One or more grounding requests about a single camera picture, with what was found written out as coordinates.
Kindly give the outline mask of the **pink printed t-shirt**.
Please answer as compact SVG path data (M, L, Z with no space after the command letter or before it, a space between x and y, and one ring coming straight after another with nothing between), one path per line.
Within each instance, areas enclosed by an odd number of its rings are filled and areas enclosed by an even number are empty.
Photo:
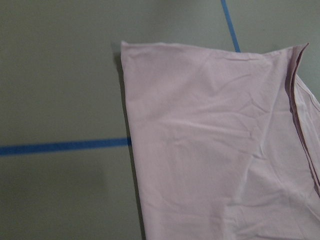
M265 54L121 44L148 240L317 240L320 104L306 44Z

